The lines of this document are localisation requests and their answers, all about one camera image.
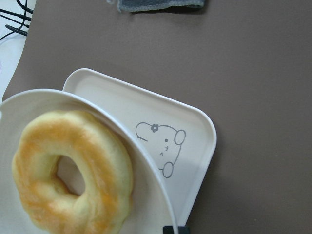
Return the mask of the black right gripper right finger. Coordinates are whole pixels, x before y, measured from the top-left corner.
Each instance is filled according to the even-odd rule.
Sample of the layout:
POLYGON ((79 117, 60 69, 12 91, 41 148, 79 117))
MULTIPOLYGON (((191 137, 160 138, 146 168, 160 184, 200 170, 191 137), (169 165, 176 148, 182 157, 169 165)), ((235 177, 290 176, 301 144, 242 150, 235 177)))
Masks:
POLYGON ((178 227, 179 234, 190 234, 190 228, 187 226, 179 226, 178 227))

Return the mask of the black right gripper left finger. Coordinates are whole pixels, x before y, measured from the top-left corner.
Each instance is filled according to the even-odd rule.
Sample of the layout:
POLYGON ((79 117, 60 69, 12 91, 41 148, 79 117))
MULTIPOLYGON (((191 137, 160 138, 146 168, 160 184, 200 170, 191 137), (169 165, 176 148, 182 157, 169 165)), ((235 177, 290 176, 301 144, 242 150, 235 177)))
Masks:
POLYGON ((173 226, 164 226, 163 234, 174 234, 173 226))

